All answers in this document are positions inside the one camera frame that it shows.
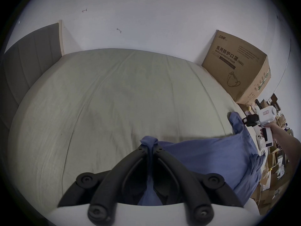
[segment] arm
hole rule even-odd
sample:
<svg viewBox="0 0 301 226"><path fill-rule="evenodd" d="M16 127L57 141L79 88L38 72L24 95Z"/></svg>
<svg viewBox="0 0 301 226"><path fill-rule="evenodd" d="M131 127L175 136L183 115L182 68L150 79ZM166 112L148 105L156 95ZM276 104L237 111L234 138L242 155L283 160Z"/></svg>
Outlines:
<svg viewBox="0 0 301 226"><path fill-rule="evenodd" d="M288 159L291 162L293 171L295 171L301 157L301 143L298 141L298 139L292 137L285 130L281 129L273 122L266 124L265 127L271 128L273 138L281 146L284 153L287 155Z"/></svg>

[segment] grey upholstered headboard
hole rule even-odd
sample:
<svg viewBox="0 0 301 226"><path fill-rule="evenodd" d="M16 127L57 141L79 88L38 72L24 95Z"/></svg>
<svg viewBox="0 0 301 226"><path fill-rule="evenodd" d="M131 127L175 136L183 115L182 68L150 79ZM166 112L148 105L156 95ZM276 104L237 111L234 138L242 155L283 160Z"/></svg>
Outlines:
<svg viewBox="0 0 301 226"><path fill-rule="evenodd" d="M4 54L0 65L0 153L4 157L7 155L11 122L23 97L37 79L62 57L59 24L31 32Z"/></svg>

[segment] screw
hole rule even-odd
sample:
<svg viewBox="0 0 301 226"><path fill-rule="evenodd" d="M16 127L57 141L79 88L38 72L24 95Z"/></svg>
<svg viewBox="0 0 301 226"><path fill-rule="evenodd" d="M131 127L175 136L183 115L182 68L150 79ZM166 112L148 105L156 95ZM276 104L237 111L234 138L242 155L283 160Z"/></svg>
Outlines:
<svg viewBox="0 0 301 226"><path fill-rule="evenodd" d="M204 222L212 217L211 208L209 206L200 206L194 211L194 218L199 222Z"/></svg>
<svg viewBox="0 0 301 226"><path fill-rule="evenodd" d="M211 177L211 178L209 178L209 182L212 182L212 183L218 183L218 182L219 182L219 179L216 178L216 177Z"/></svg>
<svg viewBox="0 0 301 226"><path fill-rule="evenodd" d="M85 182L88 182L88 181L91 181L92 180L92 177L89 177L89 176L84 176L82 178L82 182L85 183Z"/></svg>
<svg viewBox="0 0 301 226"><path fill-rule="evenodd" d="M206 216L206 215L207 215L206 211L201 212L201 216Z"/></svg>
<svg viewBox="0 0 301 226"><path fill-rule="evenodd" d="M92 205L88 212L89 217L97 221L103 221L107 218L107 210L100 205Z"/></svg>

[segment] bed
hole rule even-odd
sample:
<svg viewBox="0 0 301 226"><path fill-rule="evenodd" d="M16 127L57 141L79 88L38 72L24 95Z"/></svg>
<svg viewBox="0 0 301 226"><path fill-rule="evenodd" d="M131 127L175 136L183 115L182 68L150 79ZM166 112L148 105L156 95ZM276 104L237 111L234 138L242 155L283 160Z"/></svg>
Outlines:
<svg viewBox="0 0 301 226"><path fill-rule="evenodd" d="M224 137L233 134L228 113L244 116L204 68L114 48L61 56L16 107L8 170L13 185L44 216L77 175L110 170L145 135L174 143Z"/></svg>

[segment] stack of cardboard boxes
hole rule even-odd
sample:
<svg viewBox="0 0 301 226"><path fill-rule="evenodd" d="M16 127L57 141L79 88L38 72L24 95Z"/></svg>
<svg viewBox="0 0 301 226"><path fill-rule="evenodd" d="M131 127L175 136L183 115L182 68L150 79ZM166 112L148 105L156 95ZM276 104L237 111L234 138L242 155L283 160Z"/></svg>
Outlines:
<svg viewBox="0 0 301 226"><path fill-rule="evenodd" d="M217 31L202 64L223 86L246 115L254 114L255 99L271 78L268 56L252 44L231 34ZM287 123L273 94L261 106L272 105L277 110L276 123L287 130ZM264 149L267 154L261 180L252 195L261 215L279 200L290 181L290 164L280 146Z"/></svg>

